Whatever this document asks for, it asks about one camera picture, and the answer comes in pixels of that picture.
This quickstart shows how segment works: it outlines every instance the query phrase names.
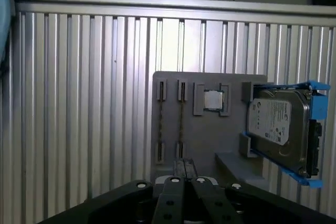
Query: hard drive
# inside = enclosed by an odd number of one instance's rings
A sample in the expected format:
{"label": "hard drive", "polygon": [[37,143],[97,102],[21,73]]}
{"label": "hard drive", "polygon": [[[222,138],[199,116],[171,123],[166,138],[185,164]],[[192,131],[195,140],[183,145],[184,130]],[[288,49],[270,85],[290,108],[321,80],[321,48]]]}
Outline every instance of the hard drive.
{"label": "hard drive", "polygon": [[310,82],[255,87],[247,120],[251,148],[301,177],[317,175],[322,135],[318,120],[326,117],[326,100],[328,104],[328,97]]}

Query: hard drive label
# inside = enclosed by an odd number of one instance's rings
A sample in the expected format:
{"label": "hard drive label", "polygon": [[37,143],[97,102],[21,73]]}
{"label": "hard drive label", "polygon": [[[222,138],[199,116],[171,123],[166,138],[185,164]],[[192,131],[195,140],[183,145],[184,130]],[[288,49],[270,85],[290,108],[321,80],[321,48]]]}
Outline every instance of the hard drive label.
{"label": "hard drive label", "polygon": [[248,113],[248,132],[284,145],[289,137],[291,104],[287,101],[254,99]]}

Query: aluminum corrugated panel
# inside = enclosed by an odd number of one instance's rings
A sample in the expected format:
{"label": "aluminum corrugated panel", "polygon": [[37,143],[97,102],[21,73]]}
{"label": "aluminum corrugated panel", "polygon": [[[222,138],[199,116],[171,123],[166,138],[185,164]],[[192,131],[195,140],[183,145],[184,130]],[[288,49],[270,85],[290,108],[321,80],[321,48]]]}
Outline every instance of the aluminum corrugated panel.
{"label": "aluminum corrugated panel", "polygon": [[24,1],[18,10],[9,72],[0,82],[1,224],[36,223],[149,178],[158,70],[331,84],[320,155],[324,187],[300,187],[267,160],[264,176],[271,192],[336,217],[336,19],[330,13]]}

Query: screw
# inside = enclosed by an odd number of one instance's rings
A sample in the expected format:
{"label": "screw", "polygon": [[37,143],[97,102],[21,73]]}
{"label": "screw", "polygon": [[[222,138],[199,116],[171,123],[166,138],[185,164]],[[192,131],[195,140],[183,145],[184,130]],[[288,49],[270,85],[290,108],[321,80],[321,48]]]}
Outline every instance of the screw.
{"label": "screw", "polygon": [[138,183],[136,186],[138,188],[144,188],[144,187],[146,187],[146,183]]}
{"label": "screw", "polygon": [[205,181],[205,179],[204,178],[198,178],[196,181],[200,182],[200,183],[203,183]]}
{"label": "screw", "polygon": [[240,184],[232,184],[231,186],[235,189],[240,189],[241,188]]}
{"label": "screw", "polygon": [[306,171],[303,168],[299,169],[299,175],[303,176],[305,175]]}

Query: blue object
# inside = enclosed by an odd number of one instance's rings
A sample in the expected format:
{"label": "blue object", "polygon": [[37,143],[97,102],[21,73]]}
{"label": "blue object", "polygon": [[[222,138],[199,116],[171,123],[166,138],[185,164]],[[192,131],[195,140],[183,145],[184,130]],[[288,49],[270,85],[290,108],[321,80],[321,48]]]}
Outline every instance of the blue object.
{"label": "blue object", "polygon": [[293,179],[295,179],[299,184],[303,186],[309,186],[311,188],[321,188],[323,186],[322,180],[319,179],[306,179],[295,174],[291,170],[281,167],[282,172],[288,174]]}
{"label": "blue object", "polygon": [[307,82],[289,84],[289,85],[274,85],[274,84],[263,84],[255,85],[255,88],[262,89],[307,89],[307,90],[330,90],[330,85],[309,80]]}
{"label": "blue object", "polygon": [[288,174],[289,176],[291,176],[300,185],[309,186],[311,188],[321,188],[323,186],[322,180],[319,180],[319,179],[308,179],[308,178],[301,177],[301,176],[297,175],[295,172],[293,172],[293,171],[291,171],[289,169],[284,168],[283,166],[279,165],[277,162],[274,162],[274,160],[272,160],[269,157],[265,156],[263,153],[255,150],[255,149],[252,149],[251,151],[254,152],[255,154],[259,155],[259,156],[267,158],[272,163],[275,163],[276,165],[278,165],[280,167],[280,169],[282,170],[282,172],[284,172],[284,173]]}
{"label": "blue object", "polygon": [[[298,84],[290,85],[255,85],[255,88],[261,89],[307,89],[312,91],[317,90],[330,90],[330,85],[317,82],[317,81],[307,81]],[[324,120],[327,118],[328,112],[328,97],[324,94],[313,92],[310,100],[310,119],[313,120]]]}
{"label": "blue object", "polygon": [[0,63],[5,58],[5,45],[11,24],[11,0],[0,0]]}

